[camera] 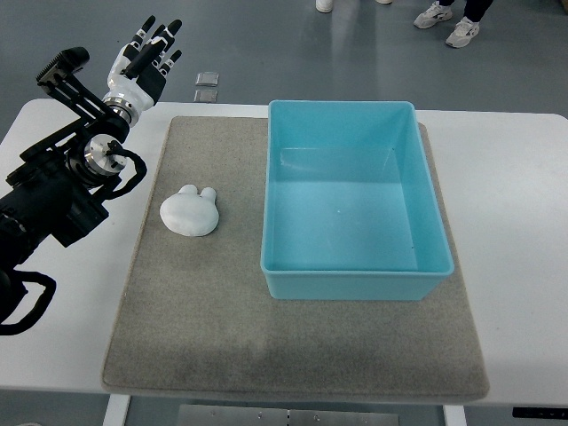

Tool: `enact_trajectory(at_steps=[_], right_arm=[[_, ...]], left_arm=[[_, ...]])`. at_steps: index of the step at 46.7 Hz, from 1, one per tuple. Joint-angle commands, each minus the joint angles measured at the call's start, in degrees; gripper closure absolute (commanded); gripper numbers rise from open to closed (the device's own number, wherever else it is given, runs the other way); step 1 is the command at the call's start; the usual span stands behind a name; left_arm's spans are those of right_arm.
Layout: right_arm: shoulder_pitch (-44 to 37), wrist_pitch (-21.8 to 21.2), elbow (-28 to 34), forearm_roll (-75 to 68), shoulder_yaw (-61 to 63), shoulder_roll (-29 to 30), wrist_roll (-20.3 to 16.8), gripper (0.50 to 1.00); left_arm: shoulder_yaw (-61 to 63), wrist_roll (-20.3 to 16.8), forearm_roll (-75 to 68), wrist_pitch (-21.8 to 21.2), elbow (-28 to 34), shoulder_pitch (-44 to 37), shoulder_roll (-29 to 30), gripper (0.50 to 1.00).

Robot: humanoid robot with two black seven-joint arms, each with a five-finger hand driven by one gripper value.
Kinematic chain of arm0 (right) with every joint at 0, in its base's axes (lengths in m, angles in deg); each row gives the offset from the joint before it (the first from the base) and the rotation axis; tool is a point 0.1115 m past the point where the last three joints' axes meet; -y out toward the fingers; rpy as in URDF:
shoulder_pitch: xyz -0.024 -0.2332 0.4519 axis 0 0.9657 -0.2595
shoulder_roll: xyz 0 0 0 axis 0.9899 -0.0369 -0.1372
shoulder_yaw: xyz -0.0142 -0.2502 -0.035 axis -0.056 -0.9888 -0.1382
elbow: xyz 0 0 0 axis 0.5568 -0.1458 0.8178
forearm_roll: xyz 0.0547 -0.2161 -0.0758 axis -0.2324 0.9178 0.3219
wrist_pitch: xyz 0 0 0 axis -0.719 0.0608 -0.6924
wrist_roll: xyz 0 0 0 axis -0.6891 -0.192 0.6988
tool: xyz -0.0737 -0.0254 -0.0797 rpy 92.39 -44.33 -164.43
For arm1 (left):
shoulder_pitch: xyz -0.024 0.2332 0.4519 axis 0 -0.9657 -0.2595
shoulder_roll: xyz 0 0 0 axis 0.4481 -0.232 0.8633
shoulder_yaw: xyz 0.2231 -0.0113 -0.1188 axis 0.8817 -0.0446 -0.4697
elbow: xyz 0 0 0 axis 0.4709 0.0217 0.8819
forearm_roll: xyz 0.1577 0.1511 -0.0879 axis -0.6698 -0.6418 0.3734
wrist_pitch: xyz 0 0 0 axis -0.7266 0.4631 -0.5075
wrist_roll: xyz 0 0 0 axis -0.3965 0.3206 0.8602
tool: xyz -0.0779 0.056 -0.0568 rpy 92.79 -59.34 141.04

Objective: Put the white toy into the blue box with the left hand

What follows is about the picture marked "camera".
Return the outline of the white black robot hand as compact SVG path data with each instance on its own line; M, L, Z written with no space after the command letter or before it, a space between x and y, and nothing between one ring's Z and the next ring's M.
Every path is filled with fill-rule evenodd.
M181 20L153 28L150 16L119 51L107 78L108 105L130 107L136 114L155 106L162 95L168 74L182 55L173 51Z

